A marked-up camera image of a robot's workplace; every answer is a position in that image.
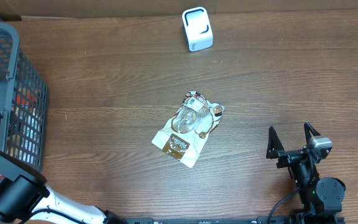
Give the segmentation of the white barcode scanner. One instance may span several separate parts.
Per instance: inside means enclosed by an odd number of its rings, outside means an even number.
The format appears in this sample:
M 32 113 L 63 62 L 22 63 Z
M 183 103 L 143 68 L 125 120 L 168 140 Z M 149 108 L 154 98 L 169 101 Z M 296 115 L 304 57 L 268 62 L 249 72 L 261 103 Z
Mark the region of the white barcode scanner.
M 181 18 L 190 52 L 204 50 L 213 45 L 213 31 L 204 7 L 187 9 Z

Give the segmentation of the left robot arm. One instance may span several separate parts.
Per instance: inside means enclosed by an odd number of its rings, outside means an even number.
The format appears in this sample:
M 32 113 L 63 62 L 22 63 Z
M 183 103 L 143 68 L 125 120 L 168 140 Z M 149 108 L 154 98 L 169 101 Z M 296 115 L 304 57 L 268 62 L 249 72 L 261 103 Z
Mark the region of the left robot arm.
M 0 221 L 42 220 L 51 223 L 125 223 L 109 210 L 83 205 L 47 184 L 31 166 L 0 151 Z

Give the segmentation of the grey plastic shopping basket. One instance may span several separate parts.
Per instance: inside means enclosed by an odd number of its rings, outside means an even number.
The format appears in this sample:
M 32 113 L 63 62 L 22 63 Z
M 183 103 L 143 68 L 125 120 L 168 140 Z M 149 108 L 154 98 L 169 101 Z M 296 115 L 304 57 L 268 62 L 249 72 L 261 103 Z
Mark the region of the grey plastic shopping basket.
M 41 171 L 49 89 L 20 47 L 18 32 L 0 22 L 0 151 Z

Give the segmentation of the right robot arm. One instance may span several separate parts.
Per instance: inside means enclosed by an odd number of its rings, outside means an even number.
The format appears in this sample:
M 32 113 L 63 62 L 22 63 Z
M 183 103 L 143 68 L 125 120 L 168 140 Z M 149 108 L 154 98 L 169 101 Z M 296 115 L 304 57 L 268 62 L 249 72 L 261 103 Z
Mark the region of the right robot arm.
M 274 127 L 268 130 L 267 159 L 276 159 L 277 168 L 286 168 L 296 189 L 277 202 L 266 217 L 267 223 L 344 223 L 342 201 L 346 185 L 334 177 L 321 178 L 316 165 L 327 158 L 333 148 L 332 140 L 321 135 L 309 123 L 304 124 L 306 144 L 301 149 L 286 151 Z M 276 217 L 276 209 L 295 195 L 302 207 L 293 209 L 287 217 Z

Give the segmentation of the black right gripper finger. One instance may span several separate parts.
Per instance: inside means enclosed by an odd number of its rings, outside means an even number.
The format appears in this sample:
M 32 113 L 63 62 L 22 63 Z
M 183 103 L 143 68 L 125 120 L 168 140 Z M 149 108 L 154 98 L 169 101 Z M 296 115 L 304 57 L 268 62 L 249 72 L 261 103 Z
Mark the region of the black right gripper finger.
M 314 136 L 321 135 L 308 121 L 304 123 L 304 130 L 306 142 L 308 142 Z
M 273 126 L 268 129 L 268 146 L 267 154 L 280 154 L 284 152 L 284 147 L 278 137 L 278 134 Z

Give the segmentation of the white brown bread bag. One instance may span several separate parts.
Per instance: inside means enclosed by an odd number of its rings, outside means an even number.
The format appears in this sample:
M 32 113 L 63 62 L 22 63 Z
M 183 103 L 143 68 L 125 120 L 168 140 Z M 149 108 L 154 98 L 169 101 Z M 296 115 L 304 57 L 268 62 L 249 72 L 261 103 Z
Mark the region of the white brown bread bag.
M 152 144 L 192 168 L 223 114 L 223 105 L 208 101 L 195 90 L 188 91 L 180 108 L 156 133 Z

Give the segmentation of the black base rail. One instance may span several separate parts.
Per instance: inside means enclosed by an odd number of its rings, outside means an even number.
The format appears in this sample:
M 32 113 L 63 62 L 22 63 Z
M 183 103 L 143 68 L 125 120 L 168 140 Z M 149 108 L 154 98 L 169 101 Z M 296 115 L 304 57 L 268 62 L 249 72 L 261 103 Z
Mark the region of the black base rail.
M 224 219 L 164 219 L 152 218 L 126 218 L 128 224 L 291 224 L 290 217 L 275 216 L 268 222 L 268 216 L 257 218 L 224 218 Z

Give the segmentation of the orange pasta package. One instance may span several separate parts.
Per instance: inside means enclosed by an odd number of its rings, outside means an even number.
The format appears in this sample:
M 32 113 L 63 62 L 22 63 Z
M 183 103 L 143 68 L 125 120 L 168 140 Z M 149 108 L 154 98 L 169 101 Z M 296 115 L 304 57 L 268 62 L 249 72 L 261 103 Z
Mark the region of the orange pasta package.
M 42 152 L 43 116 L 36 108 L 38 98 L 29 90 L 19 89 L 11 107 L 10 155 L 39 166 Z

